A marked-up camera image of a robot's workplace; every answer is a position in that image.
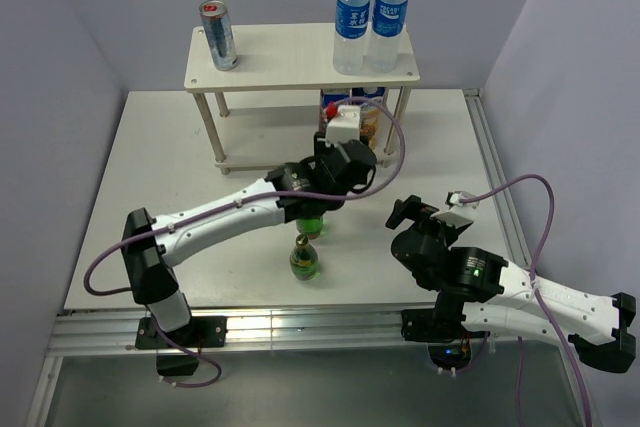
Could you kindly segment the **silver drink can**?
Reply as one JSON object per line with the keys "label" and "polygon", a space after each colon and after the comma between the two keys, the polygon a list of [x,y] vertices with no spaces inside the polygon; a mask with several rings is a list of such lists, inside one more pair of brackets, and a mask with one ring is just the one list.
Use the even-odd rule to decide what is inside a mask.
{"label": "silver drink can", "polygon": [[199,15],[214,66],[221,71],[235,68],[238,56],[226,5],[207,0],[199,6]]}

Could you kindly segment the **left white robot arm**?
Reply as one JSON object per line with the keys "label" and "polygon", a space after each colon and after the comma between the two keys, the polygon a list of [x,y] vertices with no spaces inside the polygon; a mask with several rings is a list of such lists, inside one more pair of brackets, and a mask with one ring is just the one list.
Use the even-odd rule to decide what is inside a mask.
{"label": "left white robot arm", "polygon": [[363,141],[349,140],[287,162],[240,191],[191,210],[157,217],[144,208],[130,212],[121,255],[135,303],[151,312],[170,345],[187,344],[196,327],[174,267],[244,233],[341,208],[344,196],[370,188],[376,164]]}

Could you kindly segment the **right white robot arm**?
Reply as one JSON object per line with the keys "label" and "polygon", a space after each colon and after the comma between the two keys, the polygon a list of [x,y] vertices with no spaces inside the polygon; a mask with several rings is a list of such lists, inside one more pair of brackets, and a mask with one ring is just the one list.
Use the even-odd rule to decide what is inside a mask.
{"label": "right white robot arm", "polygon": [[398,200],[386,221],[389,229],[410,221],[391,243],[392,257],[418,287],[436,293],[431,308],[402,312],[407,341],[446,343],[466,337],[520,336],[549,344],[568,343],[583,364],[609,373],[629,370],[636,339],[628,328],[636,300],[626,293],[589,294],[542,277],[531,278],[516,263],[456,241],[474,221],[475,205],[449,196],[439,211],[420,197]]}

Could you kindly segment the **blue-label water bottle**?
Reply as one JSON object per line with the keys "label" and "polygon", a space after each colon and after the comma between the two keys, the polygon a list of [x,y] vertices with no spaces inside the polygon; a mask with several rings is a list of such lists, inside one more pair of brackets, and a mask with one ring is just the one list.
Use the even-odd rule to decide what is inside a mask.
{"label": "blue-label water bottle", "polygon": [[344,75],[358,73],[364,63],[370,0],[336,0],[334,69]]}
{"label": "blue-label water bottle", "polygon": [[375,72],[388,73],[395,69],[407,8],[408,0],[374,1],[367,56]]}

